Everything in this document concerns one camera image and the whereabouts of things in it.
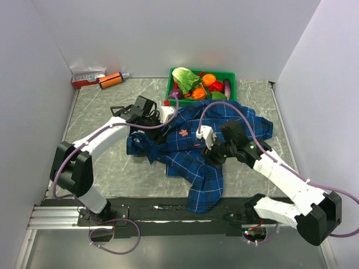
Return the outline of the small brooch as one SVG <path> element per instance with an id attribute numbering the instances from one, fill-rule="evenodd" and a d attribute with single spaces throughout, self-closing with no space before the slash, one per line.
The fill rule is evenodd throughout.
<path id="1" fill-rule="evenodd" d="M 188 130 L 182 129 L 179 131 L 178 134 L 181 135 L 182 137 L 186 137 L 186 136 L 188 136 Z"/>

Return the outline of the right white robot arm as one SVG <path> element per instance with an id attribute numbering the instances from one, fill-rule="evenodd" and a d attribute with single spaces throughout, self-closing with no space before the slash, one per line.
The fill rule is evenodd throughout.
<path id="1" fill-rule="evenodd" d="M 308 243 L 319 246 L 341 223 L 342 199 L 335 193 L 309 185 L 300 179 L 263 140 L 250 140 L 239 122 L 221 125 L 222 138 L 210 126 L 202 125 L 196 137 L 204 140 L 202 155 L 207 164 L 220 167 L 234 157 L 278 187 L 290 203 L 256 194 L 245 204 L 245 217 L 251 223 L 269 219 L 296 229 Z"/>

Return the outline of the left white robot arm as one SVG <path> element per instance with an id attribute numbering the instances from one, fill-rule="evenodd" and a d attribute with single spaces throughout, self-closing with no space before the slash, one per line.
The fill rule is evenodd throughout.
<path id="1" fill-rule="evenodd" d="M 86 207 L 96 224 L 107 224 L 111 203 L 93 185 L 97 158 L 137 131 L 144 132 L 154 142 L 163 142 L 178 109 L 178 106 L 158 106 L 143 96 L 128 106 L 112 106 L 112 117 L 103 126 L 73 143 L 63 141 L 57 146 L 50 171 L 53 197 L 59 198 L 56 190 L 60 187 L 68 191 L 67 198 L 74 198 Z"/>

